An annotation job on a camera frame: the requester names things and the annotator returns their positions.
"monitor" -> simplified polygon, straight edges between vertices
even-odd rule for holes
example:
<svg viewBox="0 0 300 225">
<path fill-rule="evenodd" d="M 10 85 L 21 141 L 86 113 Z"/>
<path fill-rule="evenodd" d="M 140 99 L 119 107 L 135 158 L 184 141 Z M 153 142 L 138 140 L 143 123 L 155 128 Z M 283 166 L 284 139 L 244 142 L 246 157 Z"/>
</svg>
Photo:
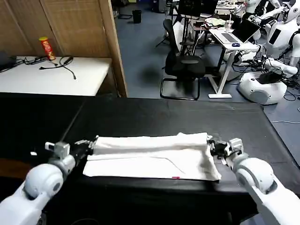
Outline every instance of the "monitor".
<svg viewBox="0 0 300 225">
<path fill-rule="evenodd" d="M 182 15 L 199 17 L 201 14 L 202 0 L 180 0 L 178 12 Z"/>
<path fill-rule="evenodd" d="M 235 29 L 232 34 L 236 36 L 239 40 L 245 43 L 255 32 L 260 29 L 259 25 L 255 23 L 243 19 L 242 22 L 238 25 L 237 29 Z"/>
<path fill-rule="evenodd" d="M 218 0 L 202 0 L 201 13 L 214 15 Z"/>
</svg>

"laptop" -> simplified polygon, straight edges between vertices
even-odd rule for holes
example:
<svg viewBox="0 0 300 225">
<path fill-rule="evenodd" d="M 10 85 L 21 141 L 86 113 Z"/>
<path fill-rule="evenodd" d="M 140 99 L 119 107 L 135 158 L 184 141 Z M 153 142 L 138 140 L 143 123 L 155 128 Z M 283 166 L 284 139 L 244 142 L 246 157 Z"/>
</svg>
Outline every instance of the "laptop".
<svg viewBox="0 0 300 225">
<path fill-rule="evenodd" d="M 240 43 L 243 44 L 249 40 L 249 38 L 254 35 L 260 29 L 260 26 L 249 21 L 249 20 L 242 20 L 232 33 L 220 31 L 218 34 L 218 38 L 224 44 L 231 44 L 231 43 Z"/>
</svg>

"chair base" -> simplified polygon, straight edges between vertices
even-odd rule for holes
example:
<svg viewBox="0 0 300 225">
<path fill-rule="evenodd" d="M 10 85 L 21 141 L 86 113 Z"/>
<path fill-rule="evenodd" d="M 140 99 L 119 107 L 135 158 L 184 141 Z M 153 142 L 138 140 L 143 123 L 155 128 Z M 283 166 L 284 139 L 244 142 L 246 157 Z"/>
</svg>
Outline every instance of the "chair base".
<svg viewBox="0 0 300 225">
<path fill-rule="evenodd" d="M 163 78 L 162 79 L 161 85 L 160 85 L 160 96 L 162 98 L 174 99 L 174 100 L 192 100 L 192 101 L 196 101 L 200 97 L 200 79 L 199 78 L 197 78 L 197 79 L 198 79 L 198 90 L 197 90 L 197 97 L 195 97 L 195 98 L 171 97 L 171 96 L 165 96 L 165 95 L 163 95 L 164 82 L 165 81 L 175 81 L 175 82 L 181 81 L 182 82 L 182 80 L 179 80 L 177 78 Z"/>
</svg>

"white towel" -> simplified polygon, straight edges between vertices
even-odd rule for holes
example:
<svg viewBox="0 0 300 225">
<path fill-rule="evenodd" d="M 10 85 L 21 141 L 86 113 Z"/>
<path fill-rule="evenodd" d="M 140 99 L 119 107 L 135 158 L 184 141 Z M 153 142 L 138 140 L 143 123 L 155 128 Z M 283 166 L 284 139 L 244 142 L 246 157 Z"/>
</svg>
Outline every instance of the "white towel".
<svg viewBox="0 0 300 225">
<path fill-rule="evenodd" d="M 164 137 L 99 137 L 86 176 L 220 180 L 207 133 Z"/>
</svg>

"trash can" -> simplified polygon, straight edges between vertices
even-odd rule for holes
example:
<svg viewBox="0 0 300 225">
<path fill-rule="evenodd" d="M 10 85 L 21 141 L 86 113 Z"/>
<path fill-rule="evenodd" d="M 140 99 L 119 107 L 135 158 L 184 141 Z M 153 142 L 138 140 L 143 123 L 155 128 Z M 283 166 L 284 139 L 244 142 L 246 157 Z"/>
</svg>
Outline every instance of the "trash can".
<svg viewBox="0 0 300 225">
<path fill-rule="evenodd" d="M 140 23 L 142 21 L 142 11 L 132 10 L 133 23 Z"/>
</svg>

